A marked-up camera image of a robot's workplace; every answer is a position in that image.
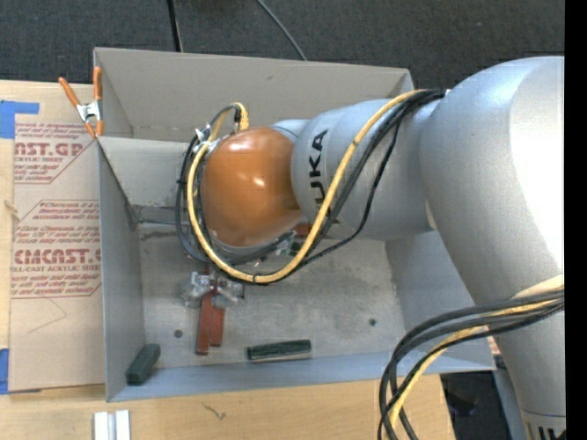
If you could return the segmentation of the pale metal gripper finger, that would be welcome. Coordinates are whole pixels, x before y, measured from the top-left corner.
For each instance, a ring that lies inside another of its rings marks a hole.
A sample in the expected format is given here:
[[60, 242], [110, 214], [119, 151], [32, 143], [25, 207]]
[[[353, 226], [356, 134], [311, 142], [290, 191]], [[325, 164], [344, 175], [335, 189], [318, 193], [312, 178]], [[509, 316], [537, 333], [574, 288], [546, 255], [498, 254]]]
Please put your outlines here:
[[198, 308], [202, 299], [210, 292], [210, 277], [194, 271], [181, 286], [181, 299], [188, 308]]
[[245, 289], [241, 283], [232, 280], [214, 280], [212, 284], [213, 305], [235, 305], [245, 296]]

